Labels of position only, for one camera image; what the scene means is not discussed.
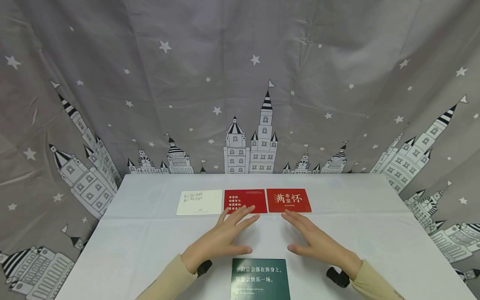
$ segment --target curtain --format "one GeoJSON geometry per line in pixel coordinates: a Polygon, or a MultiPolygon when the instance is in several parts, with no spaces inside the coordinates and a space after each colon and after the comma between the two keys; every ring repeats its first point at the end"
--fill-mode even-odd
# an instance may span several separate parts
{"type": "Polygon", "coordinates": [[[382,173],[480,295],[480,2],[1,6],[2,299],[55,297],[128,173],[382,173]]]}

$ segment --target white card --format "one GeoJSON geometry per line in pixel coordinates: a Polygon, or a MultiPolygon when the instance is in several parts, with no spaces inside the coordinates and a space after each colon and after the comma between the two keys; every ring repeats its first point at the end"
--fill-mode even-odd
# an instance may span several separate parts
{"type": "Polygon", "coordinates": [[[222,191],[223,190],[181,192],[177,216],[221,214],[222,191]]]}

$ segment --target dark green card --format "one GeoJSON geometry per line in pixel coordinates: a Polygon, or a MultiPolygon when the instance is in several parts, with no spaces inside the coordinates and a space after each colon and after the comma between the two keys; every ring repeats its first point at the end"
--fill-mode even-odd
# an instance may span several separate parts
{"type": "Polygon", "coordinates": [[[230,300],[290,300],[282,258],[234,258],[230,300]]]}

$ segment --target card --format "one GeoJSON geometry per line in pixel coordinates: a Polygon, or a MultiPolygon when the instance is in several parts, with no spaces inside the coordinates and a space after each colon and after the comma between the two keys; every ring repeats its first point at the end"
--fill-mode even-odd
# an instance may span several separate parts
{"type": "Polygon", "coordinates": [[[267,189],[268,211],[283,213],[285,209],[298,213],[311,213],[305,189],[267,189]]]}
{"type": "Polygon", "coordinates": [[[222,191],[223,190],[181,192],[177,216],[221,214],[222,191]]]}
{"type": "Polygon", "coordinates": [[[265,190],[225,190],[223,209],[229,207],[229,214],[244,205],[247,207],[255,205],[255,209],[251,212],[252,214],[266,214],[265,190]]]}
{"type": "Polygon", "coordinates": [[[282,258],[234,258],[230,300],[290,300],[282,258]]]}

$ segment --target right hand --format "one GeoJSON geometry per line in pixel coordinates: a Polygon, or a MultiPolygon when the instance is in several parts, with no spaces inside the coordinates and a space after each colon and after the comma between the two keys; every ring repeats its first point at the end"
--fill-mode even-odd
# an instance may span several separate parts
{"type": "Polygon", "coordinates": [[[308,244],[308,247],[289,245],[287,248],[290,252],[335,265],[351,279],[357,277],[362,261],[355,253],[337,243],[303,215],[286,209],[282,217],[302,234],[308,244]]]}

